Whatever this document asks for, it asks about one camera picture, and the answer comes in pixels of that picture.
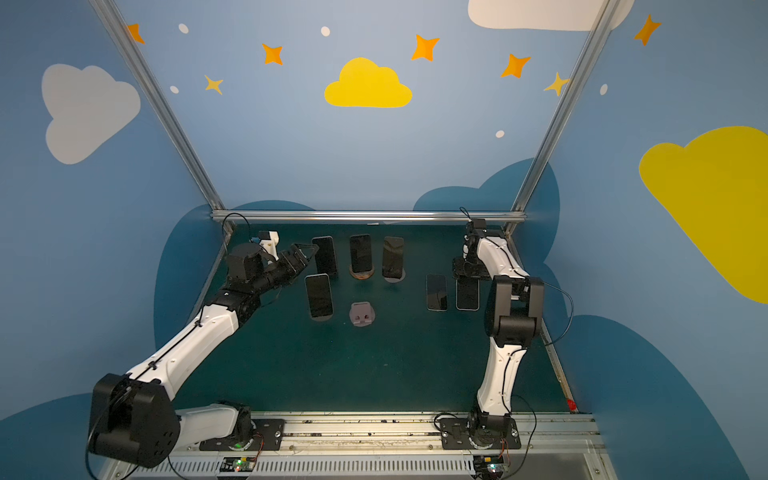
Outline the white-edged phone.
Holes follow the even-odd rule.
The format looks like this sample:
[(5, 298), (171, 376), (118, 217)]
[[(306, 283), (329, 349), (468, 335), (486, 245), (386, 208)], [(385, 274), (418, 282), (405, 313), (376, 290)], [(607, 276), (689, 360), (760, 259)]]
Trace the white-edged phone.
[(480, 306), (480, 281), (475, 278), (456, 279), (456, 308), (459, 311), (477, 311)]

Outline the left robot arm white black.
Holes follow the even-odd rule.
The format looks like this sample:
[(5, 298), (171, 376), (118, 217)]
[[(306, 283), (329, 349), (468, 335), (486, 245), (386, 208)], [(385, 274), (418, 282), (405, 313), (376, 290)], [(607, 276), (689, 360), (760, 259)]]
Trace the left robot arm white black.
[(85, 453), (153, 468), (178, 446), (209, 440), (249, 445), (249, 407), (219, 402), (178, 410), (173, 401), (199, 365), (261, 307), (262, 296), (295, 281), (318, 250), (292, 244), (272, 255), (260, 243), (238, 245), (226, 258), (224, 285), (190, 323), (125, 374), (96, 383)]

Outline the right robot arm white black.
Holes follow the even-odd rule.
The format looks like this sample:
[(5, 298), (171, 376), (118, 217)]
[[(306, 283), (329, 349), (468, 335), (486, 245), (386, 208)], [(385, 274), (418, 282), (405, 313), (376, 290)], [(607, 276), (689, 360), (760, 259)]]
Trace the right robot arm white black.
[(511, 399), (520, 364), (539, 335), (544, 284), (514, 258), (503, 232), (484, 219), (468, 220), (460, 256), (453, 259), (457, 307), (479, 306), (469, 292), (490, 283), (484, 330), (489, 356), (468, 420), (471, 434), (508, 435), (512, 430)]

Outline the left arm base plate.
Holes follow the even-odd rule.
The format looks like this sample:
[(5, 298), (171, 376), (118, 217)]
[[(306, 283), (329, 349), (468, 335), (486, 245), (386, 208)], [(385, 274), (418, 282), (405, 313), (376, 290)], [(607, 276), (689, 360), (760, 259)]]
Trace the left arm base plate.
[(280, 449), (285, 421), (275, 418), (241, 419), (231, 434), (205, 440), (201, 451), (277, 451)]

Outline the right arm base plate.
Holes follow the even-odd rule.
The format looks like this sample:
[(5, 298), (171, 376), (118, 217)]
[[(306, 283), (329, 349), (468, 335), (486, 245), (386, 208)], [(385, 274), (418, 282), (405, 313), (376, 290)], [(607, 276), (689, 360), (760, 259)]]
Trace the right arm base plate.
[(510, 416), (487, 419), (441, 416), (433, 421), (444, 450), (518, 450), (516, 422)]

